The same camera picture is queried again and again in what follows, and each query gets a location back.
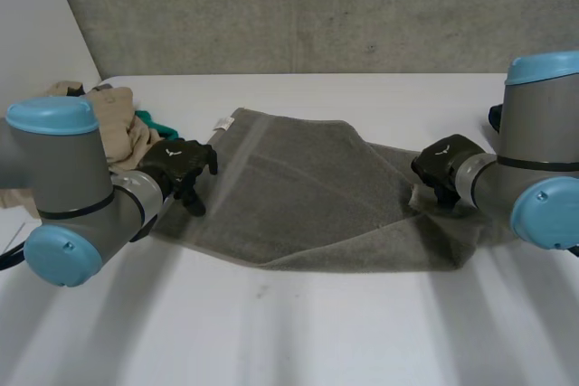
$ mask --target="white table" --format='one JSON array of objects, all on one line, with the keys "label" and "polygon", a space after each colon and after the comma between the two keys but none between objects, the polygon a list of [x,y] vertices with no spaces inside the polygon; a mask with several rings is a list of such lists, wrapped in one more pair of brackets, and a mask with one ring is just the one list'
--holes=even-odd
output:
[{"label": "white table", "polygon": [[[131,87],[155,121],[201,141],[218,118],[246,107],[344,119],[364,139],[390,146],[419,150],[462,133],[490,150],[485,137],[495,136],[482,126],[502,100],[503,80],[107,81]],[[0,213],[5,238],[24,219],[11,212]],[[338,275],[254,270],[146,239],[77,288],[51,287],[26,266],[0,274],[0,383],[576,385],[578,320],[578,260],[520,242],[481,249],[454,273]]]}]

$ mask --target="green cloth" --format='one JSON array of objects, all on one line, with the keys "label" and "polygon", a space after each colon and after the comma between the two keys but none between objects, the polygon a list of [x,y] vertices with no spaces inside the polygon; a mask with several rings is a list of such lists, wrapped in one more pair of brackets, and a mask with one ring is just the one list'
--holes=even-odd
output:
[{"label": "green cloth", "polygon": [[151,114],[146,110],[135,110],[135,115],[137,115],[145,124],[147,124],[147,127],[154,128],[156,131],[158,131],[159,135],[164,139],[175,140],[179,138],[179,133],[177,130],[153,122],[153,117],[151,117]]}]

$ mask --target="gray towel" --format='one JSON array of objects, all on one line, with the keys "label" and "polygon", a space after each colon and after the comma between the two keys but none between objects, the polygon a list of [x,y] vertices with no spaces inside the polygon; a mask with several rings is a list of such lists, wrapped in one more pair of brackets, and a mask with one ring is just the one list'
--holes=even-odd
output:
[{"label": "gray towel", "polygon": [[367,144],[343,121],[232,117],[210,140],[219,175],[197,181],[207,214],[175,202],[156,236],[248,266],[331,272],[452,270],[493,237],[469,206],[436,207],[414,152]]}]

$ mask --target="black cable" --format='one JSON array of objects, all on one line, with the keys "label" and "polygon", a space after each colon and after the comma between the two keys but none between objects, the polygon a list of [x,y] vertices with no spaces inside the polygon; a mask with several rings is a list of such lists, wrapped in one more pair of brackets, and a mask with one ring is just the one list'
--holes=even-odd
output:
[{"label": "black cable", "polygon": [[17,266],[23,261],[24,261],[24,251],[20,250],[19,252],[16,252],[15,254],[2,260],[2,262],[0,262],[0,270],[6,270],[7,268]]},{"label": "black cable", "polygon": [[23,247],[24,242],[11,248],[10,250],[7,250],[2,255],[0,255],[0,271],[17,266],[18,264],[24,261]]}]

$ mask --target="gray wall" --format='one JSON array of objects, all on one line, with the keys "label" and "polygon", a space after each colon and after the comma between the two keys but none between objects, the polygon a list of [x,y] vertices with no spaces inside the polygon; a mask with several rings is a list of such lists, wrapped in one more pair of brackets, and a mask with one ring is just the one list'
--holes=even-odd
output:
[{"label": "gray wall", "polygon": [[103,77],[500,72],[579,49],[579,0],[69,2]]}]

